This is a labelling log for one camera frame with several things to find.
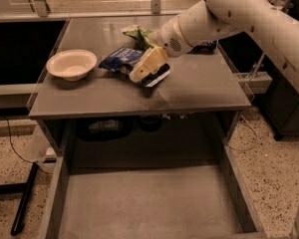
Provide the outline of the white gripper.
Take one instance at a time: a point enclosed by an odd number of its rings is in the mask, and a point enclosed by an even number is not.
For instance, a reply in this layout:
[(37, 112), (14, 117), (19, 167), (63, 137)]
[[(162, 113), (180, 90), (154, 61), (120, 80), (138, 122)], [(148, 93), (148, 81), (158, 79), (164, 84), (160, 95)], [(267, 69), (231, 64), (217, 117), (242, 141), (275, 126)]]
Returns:
[(149, 74), (155, 74), (170, 57), (179, 57), (192, 50), (182, 35), (179, 17), (174, 16), (149, 35), (159, 47), (149, 48), (129, 73), (130, 80), (139, 83)]

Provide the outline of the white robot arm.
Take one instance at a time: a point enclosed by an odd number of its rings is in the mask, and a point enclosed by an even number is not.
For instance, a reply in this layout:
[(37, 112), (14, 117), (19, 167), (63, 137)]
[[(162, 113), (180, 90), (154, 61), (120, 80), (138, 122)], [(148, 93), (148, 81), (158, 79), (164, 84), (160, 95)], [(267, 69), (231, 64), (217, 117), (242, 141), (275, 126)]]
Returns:
[(130, 73), (138, 83), (169, 57), (201, 42), (246, 33), (299, 94), (299, 21), (267, 0), (201, 0), (149, 34), (151, 47)]

